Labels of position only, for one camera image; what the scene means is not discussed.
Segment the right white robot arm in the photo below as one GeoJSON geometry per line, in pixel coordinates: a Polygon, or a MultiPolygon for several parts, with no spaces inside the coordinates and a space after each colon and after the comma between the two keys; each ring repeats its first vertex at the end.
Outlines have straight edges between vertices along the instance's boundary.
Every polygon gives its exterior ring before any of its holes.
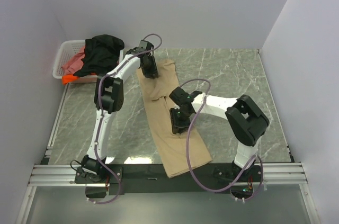
{"type": "Polygon", "coordinates": [[[239,98],[225,98],[208,95],[201,91],[187,93],[175,88],[169,95],[175,103],[170,109],[172,132],[187,133],[186,159],[191,166],[189,140],[199,114],[213,115],[228,121],[238,140],[236,156],[232,162],[233,177],[244,181],[251,175],[258,151],[258,142],[265,134],[270,122],[259,106],[248,95],[239,98]]]}

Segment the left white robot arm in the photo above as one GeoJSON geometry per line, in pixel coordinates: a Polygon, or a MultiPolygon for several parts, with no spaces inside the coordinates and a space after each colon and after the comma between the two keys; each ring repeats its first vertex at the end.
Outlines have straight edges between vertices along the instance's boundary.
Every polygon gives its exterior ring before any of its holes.
{"type": "Polygon", "coordinates": [[[145,78],[158,77],[154,49],[151,42],[142,39],[113,70],[98,76],[94,96],[96,122],[91,144],[81,161],[82,170],[95,183],[111,174],[105,167],[107,145],[112,122],[123,106],[124,82],[138,69],[145,78]]]}

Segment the beige t-shirt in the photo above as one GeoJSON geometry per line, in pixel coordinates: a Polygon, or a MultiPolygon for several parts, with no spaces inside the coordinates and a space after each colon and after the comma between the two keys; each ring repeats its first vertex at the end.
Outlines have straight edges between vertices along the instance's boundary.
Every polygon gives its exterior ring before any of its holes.
{"type": "Polygon", "coordinates": [[[179,86],[175,62],[164,59],[156,63],[159,77],[145,78],[140,69],[137,77],[152,138],[157,147],[165,173],[169,178],[189,171],[186,160],[187,133],[172,133],[170,108],[174,102],[169,95],[179,86]]]}

